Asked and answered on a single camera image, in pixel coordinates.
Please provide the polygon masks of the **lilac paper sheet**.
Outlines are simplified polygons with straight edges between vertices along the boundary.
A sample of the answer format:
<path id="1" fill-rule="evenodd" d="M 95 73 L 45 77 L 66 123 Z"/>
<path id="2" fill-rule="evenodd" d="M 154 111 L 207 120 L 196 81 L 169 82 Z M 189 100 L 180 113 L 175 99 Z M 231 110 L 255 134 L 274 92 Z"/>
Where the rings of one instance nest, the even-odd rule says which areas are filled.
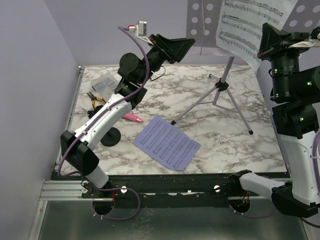
<path id="1" fill-rule="evenodd" d="M 133 144 L 173 171 L 184 171 L 201 147 L 200 143 L 160 116 L 155 116 L 150 121 Z"/>

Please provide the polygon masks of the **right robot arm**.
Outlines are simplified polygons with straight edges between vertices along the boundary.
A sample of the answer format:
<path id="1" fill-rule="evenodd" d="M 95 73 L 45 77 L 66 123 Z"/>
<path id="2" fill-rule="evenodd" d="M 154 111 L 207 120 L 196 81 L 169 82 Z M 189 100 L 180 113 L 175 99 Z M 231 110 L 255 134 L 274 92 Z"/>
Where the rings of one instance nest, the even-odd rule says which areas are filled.
<path id="1" fill-rule="evenodd" d="M 320 101 L 320 68 L 300 70 L 301 53 L 320 45 L 320 30 L 286 32 L 264 23 L 258 58 L 271 64 L 272 118 L 286 151 L 291 181 L 277 181 L 250 170 L 231 176 L 230 191 L 253 192 L 272 201 L 282 214 L 309 218 L 320 207 L 318 144 L 320 125 L 314 104 Z"/>

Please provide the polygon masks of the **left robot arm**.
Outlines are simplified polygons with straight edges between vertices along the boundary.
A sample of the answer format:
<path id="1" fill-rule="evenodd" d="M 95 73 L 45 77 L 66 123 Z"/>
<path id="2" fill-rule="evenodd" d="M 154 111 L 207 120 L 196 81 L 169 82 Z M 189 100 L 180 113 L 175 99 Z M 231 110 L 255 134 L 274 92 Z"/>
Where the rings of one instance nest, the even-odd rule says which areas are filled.
<path id="1" fill-rule="evenodd" d="M 152 34 L 148 40 L 151 48 L 142 59 L 131 52 L 120 58 L 117 73 L 121 80 L 104 106 L 83 126 L 73 132 L 65 130 L 60 136 L 62 160 L 90 181 L 101 198 L 110 194 L 111 185 L 93 150 L 114 124 L 142 101 L 147 93 L 144 85 L 153 73 L 164 62 L 179 63 L 196 42 L 193 38 L 168 39 L 160 34 Z"/>

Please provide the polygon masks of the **white sheet music page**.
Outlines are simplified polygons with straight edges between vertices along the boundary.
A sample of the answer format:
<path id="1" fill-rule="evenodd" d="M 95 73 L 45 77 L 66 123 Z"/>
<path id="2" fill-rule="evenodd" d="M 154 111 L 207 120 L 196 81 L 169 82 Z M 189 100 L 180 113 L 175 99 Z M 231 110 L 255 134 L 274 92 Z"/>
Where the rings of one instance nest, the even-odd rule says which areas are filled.
<path id="1" fill-rule="evenodd" d="M 296 0 L 224 0 L 216 45 L 244 60 L 256 72 L 261 64 L 258 52 L 263 24 L 281 30 L 296 4 Z"/>

